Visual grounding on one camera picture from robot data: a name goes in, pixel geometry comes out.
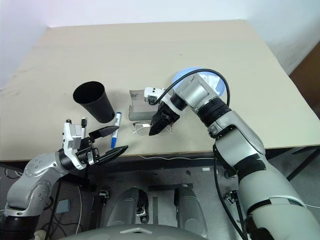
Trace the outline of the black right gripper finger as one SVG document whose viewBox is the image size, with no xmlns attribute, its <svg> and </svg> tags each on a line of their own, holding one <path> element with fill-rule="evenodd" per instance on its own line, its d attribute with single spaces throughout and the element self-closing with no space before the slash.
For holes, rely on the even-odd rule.
<svg viewBox="0 0 320 240">
<path fill-rule="evenodd" d="M 155 136 L 159 134 L 171 134 L 172 133 L 172 126 L 168 124 L 164 120 L 159 121 L 151 121 L 150 126 L 150 135 Z"/>
<path fill-rule="evenodd" d="M 151 120 L 149 135 L 159 134 L 165 127 L 165 120 L 160 113 L 156 113 Z"/>
</svg>

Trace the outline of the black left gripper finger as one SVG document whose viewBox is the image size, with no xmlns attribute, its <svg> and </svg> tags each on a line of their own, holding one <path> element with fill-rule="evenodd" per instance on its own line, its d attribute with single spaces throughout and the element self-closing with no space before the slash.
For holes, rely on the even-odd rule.
<svg viewBox="0 0 320 240">
<path fill-rule="evenodd" d="M 106 126 L 106 127 L 99 128 L 95 131 L 92 131 L 88 135 L 92 141 L 95 141 L 96 139 L 104 138 L 106 136 L 112 135 L 113 132 L 115 132 L 118 129 L 119 129 L 119 126 L 115 126 L 115 125 Z"/>
<path fill-rule="evenodd" d="M 108 162 L 111 162 L 115 159 L 117 159 L 119 156 L 121 156 L 127 149 L 128 149 L 128 145 L 124 145 L 124 146 L 118 146 L 115 147 L 109 151 L 107 151 L 104 155 L 99 156 L 97 158 L 98 160 L 98 164 L 106 164 Z"/>
</svg>

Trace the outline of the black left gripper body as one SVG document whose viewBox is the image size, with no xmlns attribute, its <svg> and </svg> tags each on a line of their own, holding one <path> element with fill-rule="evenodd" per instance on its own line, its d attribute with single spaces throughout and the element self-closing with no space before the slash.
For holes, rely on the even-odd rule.
<svg viewBox="0 0 320 240">
<path fill-rule="evenodd" d="M 77 149 L 76 157 L 81 164 L 92 166 L 99 163 L 99 150 L 94 146 L 95 139 L 85 137 L 80 141 L 80 147 Z"/>
</svg>

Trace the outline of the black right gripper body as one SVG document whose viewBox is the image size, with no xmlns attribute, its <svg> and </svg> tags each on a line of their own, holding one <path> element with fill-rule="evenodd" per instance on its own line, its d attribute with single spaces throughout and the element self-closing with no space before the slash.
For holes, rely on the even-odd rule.
<svg viewBox="0 0 320 240">
<path fill-rule="evenodd" d="M 180 118 L 180 115 L 175 113 L 166 103 L 160 103 L 156 114 L 156 123 L 158 125 L 172 125 Z"/>
</svg>

